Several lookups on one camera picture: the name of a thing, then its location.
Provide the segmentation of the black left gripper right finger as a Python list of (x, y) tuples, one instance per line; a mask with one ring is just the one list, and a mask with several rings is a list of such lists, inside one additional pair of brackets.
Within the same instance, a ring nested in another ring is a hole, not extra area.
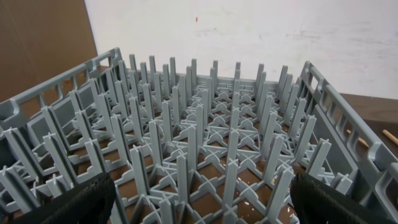
[(395, 224), (307, 173), (294, 177), (290, 197), (301, 224)]

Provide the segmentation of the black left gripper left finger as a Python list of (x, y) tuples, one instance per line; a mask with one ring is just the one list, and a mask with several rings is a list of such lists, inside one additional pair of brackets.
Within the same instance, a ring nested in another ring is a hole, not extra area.
[(107, 223), (116, 198), (108, 173), (98, 174), (13, 222), (17, 224)]

